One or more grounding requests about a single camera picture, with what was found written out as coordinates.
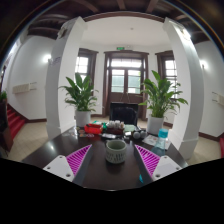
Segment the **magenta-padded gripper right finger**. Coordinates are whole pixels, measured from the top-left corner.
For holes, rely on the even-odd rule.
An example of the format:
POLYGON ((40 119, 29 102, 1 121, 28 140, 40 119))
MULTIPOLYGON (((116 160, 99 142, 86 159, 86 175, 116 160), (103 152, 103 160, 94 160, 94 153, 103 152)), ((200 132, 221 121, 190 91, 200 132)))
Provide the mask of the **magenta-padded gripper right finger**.
POLYGON ((140 170, 140 182, 146 185, 181 170, 182 167, 171 156, 175 151, 175 147, 170 145, 165 155, 158 156, 143 146, 135 145, 134 156, 140 170))

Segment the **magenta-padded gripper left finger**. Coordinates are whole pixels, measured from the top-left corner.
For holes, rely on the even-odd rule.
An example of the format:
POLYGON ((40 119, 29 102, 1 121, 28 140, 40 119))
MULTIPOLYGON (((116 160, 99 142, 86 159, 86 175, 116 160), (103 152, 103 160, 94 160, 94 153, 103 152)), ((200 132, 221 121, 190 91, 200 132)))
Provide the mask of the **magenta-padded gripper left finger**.
POLYGON ((44 167, 44 170, 81 186, 92 156, 93 148, 92 144, 90 144, 68 156, 57 156, 44 167))

